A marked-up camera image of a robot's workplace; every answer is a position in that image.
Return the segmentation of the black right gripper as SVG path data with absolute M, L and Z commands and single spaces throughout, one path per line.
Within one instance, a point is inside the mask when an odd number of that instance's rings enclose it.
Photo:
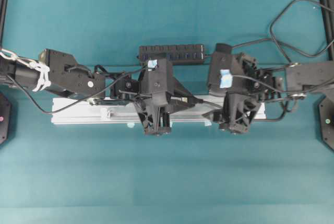
M 260 106 L 266 100 L 281 97 L 283 81 L 272 70 L 258 69 L 256 60 L 243 54 L 227 54 L 220 61 L 221 70 L 232 78 L 231 86 L 221 88 L 223 109 L 215 109 L 202 116 L 219 124 L 219 129 L 230 133 L 247 133 Z

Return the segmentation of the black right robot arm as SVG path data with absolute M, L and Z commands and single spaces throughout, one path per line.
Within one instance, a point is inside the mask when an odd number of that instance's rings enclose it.
M 333 62 L 257 68 L 256 59 L 244 53 L 214 52 L 207 88 L 210 95 L 223 98 L 223 106 L 203 117 L 223 131 L 243 134 L 264 103 L 280 103 L 287 113 L 289 101 L 301 100 L 308 93 L 332 92 Z

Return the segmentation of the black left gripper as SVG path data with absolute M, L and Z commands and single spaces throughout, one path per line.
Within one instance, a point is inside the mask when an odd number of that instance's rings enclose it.
M 174 77 L 174 94 L 170 96 L 169 104 L 158 107 L 152 103 L 151 96 L 139 92 L 141 72 L 138 80 L 126 76 L 110 89 L 113 99 L 129 100 L 142 123 L 146 135 L 163 135 L 171 132 L 170 115 L 193 108 L 193 95 Z

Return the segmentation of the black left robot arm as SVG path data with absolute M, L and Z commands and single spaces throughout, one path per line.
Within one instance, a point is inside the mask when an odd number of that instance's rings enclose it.
M 153 57 L 131 72 L 110 73 L 97 65 L 94 71 L 73 55 L 45 49 L 38 60 L 1 49 L 1 84 L 29 92 L 47 91 L 74 102 L 52 111 L 65 111 L 80 102 L 91 105 L 133 104 L 147 135 L 171 132 L 170 115 L 193 108 L 201 100 L 173 75 L 172 62 Z

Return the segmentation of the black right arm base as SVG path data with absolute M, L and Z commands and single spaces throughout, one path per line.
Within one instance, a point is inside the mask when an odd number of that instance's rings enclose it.
M 333 150 L 333 102 L 324 97 L 318 105 L 323 142 Z

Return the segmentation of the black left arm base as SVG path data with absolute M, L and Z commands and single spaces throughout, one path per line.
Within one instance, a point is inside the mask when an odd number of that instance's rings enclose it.
M 7 140 L 9 133 L 9 124 L 11 116 L 12 104 L 11 102 L 1 93 L 1 121 L 0 121 L 0 131 L 1 131 L 1 145 Z

